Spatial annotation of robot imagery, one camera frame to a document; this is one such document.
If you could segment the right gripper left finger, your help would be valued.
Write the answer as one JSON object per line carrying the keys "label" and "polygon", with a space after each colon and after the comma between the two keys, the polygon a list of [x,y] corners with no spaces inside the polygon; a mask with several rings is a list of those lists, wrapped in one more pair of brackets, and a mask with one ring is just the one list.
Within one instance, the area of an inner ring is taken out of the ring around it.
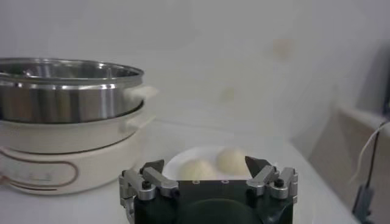
{"label": "right gripper left finger", "polygon": [[162,175],[165,165],[163,159],[145,163],[137,172],[134,169],[123,170],[118,177],[120,205],[126,216],[135,213],[134,199],[150,201],[157,193],[166,198],[180,195],[179,182]]}

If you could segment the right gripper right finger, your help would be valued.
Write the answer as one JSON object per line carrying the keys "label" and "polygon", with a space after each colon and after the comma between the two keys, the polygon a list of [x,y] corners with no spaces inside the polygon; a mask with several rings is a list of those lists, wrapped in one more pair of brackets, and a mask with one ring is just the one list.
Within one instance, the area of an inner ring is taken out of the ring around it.
{"label": "right gripper right finger", "polygon": [[279,171],[265,159],[245,156],[246,166],[251,179],[246,185],[254,191],[257,197],[269,194],[275,200],[291,199],[297,203],[298,172],[292,167],[285,167]]}

